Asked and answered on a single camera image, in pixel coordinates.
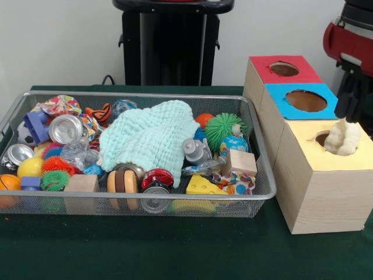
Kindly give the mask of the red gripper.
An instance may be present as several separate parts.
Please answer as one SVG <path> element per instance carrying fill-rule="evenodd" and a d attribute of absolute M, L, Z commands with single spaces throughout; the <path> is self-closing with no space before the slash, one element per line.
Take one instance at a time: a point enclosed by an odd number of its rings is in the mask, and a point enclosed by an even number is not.
<path fill-rule="evenodd" d="M 342 27 L 334 20 L 324 32 L 323 48 L 344 71 L 336 117 L 348 123 L 359 120 L 364 130 L 372 130 L 372 30 L 348 23 Z"/>

